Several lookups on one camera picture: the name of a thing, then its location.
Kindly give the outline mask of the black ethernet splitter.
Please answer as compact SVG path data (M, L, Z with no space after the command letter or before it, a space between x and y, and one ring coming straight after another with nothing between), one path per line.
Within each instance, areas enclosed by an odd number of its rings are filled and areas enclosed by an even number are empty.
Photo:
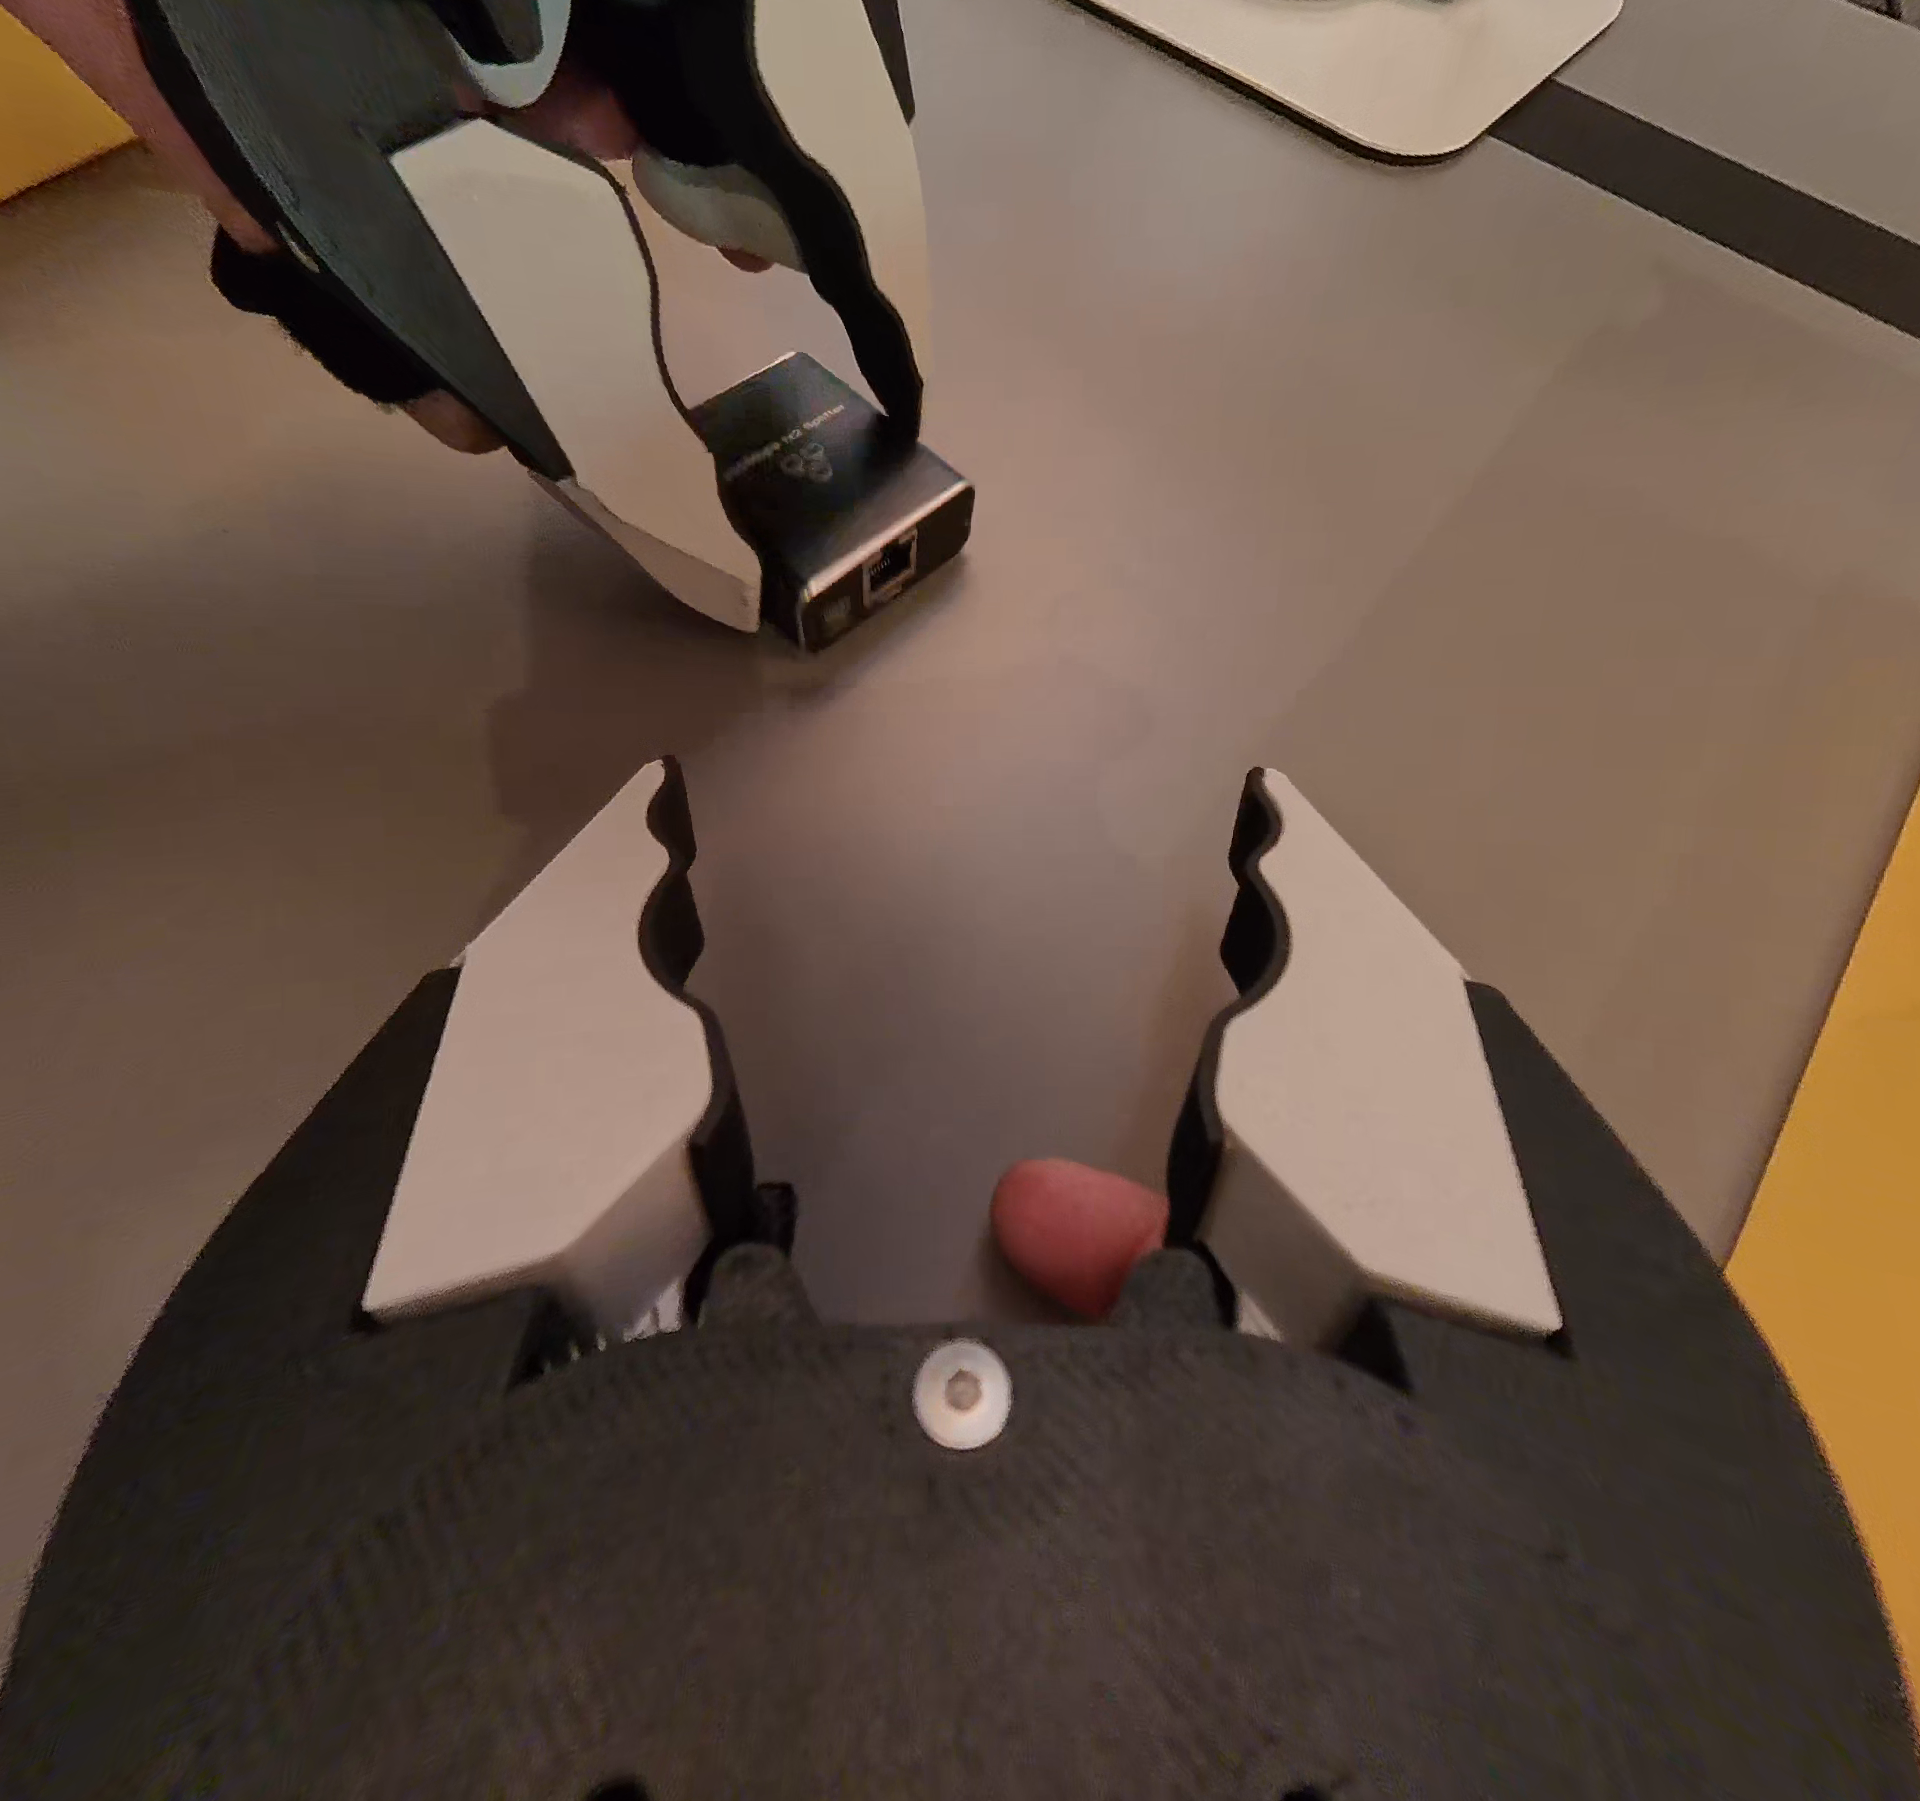
M756 548L758 619L802 653L847 639L973 537L973 483L802 349L698 403L691 426Z

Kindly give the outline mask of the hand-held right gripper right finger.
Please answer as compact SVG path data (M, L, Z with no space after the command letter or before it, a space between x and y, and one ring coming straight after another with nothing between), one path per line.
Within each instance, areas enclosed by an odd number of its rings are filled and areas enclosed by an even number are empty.
M1169 1248L1229 1327L1337 1349L1369 1302L1512 1339L1563 1314L1452 949L1276 769L1246 772L1220 962L1169 1146Z

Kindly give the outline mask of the person's right hand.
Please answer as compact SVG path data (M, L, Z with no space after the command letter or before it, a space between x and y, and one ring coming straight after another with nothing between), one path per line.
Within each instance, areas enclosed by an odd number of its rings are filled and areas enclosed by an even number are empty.
M1023 1287L1106 1320L1134 1263L1163 1244L1169 1196L1063 1157L1019 1160L991 1188L988 1231Z

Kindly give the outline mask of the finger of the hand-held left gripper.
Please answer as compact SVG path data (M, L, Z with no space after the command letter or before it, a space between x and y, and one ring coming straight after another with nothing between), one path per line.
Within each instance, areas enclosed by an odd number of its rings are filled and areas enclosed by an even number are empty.
M486 120L391 156L563 456L548 492L655 588L758 631L758 555L659 362L655 273L617 177Z
M871 398L920 436L929 257L900 0L753 0L768 187Z

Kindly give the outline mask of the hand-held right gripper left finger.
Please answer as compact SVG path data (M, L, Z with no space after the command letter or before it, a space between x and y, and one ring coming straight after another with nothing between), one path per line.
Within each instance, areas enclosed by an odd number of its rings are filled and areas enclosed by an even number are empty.
M706 949L676 758L646 761L465 948L361 1309L535 1291L587 1339L691 1316L756 1231L733 1060L685 984Z

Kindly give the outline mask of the yellow plastic bin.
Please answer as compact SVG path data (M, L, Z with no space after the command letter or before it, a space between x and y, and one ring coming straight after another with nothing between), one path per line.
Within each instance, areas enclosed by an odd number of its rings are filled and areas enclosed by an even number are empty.
M133 141L133 128L44 39L2 13L2 204Z
M1836 1477L1915 1706L1915 809L1793 1086L1729 1280Z

